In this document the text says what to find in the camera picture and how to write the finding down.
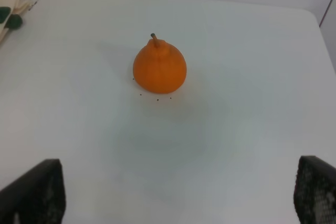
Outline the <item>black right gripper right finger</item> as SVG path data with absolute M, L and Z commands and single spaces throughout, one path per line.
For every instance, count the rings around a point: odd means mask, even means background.
M 335 167 L 316 156 L 301 156 L 293 203 L 300 223 L 335 223 Z

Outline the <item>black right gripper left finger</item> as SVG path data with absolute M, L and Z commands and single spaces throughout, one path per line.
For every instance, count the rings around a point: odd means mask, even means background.
M 66 191 L 59 159 L 46 159 L 1 190 L 1 223 L 62 223 Z

